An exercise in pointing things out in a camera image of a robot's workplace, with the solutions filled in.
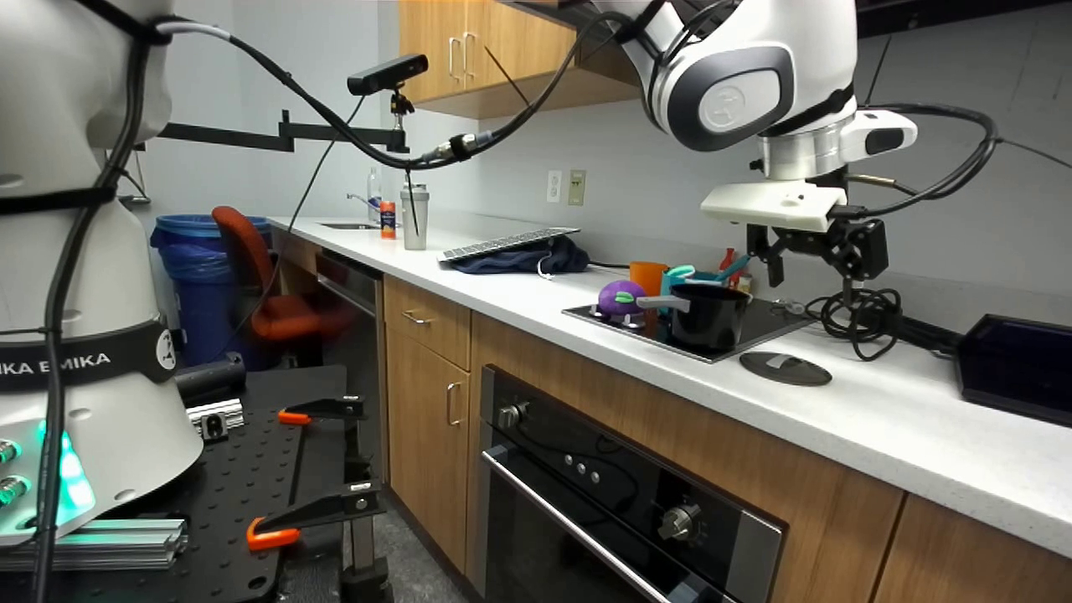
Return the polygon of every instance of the cup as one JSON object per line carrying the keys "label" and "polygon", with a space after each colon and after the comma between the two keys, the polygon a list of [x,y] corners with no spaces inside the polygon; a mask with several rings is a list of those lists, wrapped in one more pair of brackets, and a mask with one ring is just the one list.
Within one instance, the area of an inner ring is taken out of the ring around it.
{"label": "cup", "polygon": [[637,280],[641,295],[658,295],[667,263],[658,261],[628,261],[628,280]]}
{"label": "cup", "polygon": [[428,247],[428,186],[401,184],[401,247],[426,250]]}

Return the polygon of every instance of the kitchen counter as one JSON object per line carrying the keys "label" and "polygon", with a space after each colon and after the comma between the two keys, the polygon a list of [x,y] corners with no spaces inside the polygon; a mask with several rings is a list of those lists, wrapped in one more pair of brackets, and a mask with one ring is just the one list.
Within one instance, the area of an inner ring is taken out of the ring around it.
{"label": "kitchen counter", "polygon": [[798,327],[754,347],[809,359],[833,383],[776,386],[733,356],[706,362],[561,310],[590,304],[620,271],[442,271],[437,250],[470,240],[445,232],[428,250],[320,221],[298,221],[294,238],[1072,559],[1072,428],[964,403],[954,368],[922,347],[894,346],[876,362],[856,362],[847,340],[818,325]]}

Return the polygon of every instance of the blue bin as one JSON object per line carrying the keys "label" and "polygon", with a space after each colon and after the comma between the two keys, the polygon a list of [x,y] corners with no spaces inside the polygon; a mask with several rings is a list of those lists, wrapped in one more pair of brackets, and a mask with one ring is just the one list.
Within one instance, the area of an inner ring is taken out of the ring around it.
{"label": "blue bin", "polygon": [[183,366],[220,362],[241,353],[244,366],[259,368],[262,359],[235,325],[235,271],[223,238],[212,213],[162,213],[151,233],[162,261],[178,291],[178,321],[183,333]]}

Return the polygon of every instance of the black box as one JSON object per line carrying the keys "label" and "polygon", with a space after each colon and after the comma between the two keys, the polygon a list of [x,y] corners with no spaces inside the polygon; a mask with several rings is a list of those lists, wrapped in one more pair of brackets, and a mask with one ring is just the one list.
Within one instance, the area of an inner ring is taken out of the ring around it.
{"label": "black box", "polygon": [[958,346],[960,395],[1072,426],[1072,327],[986,315]]}

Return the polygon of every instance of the red chair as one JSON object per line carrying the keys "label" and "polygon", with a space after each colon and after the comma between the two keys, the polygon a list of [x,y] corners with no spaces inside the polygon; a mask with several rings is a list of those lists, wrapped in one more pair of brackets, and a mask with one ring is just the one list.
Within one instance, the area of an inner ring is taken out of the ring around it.
{"label": "red chair", "polygon": [[232,258],[241,335],[267,359],[317,362],[320,346],[350,327],[354,310],[331,295],[285,295],[263,233],[227,204],[215,209],[212,219]]}

